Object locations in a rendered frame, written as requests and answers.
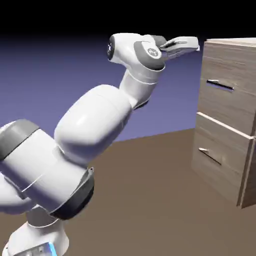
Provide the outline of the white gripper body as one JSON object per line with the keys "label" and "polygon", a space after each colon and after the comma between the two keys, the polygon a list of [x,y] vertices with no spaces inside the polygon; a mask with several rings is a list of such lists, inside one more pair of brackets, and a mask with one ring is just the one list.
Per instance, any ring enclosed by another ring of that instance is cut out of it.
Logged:
{"label": "white gripper body", "polygon": [[159,47],[162,58],[171,60],[195,51],[200,51],[199,40],[194,36],[179,36]]}

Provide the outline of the light wood drawer front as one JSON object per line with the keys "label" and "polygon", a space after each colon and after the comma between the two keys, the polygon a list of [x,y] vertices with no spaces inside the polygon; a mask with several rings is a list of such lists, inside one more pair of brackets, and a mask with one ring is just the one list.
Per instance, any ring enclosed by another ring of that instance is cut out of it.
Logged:
{"label": "light wood drawer front", "polygon": [[[207,80],[219,80],[234,90]],[[197,109],[256,136],[256,37],[208,39],[204,43]]]}
{"label": "light wood drawer front", "polygon": [[191,166],[237,207],[256,205],[256,136],[197,112]]}

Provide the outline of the light wood cabinet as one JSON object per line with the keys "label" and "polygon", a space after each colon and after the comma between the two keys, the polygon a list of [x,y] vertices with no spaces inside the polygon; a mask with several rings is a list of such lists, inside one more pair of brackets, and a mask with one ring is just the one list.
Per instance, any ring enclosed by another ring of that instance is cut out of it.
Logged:
{"label": "light wood cabinet", "polygon": [[256,205],[256,37],[204,43],[191,166],[237,207]]}

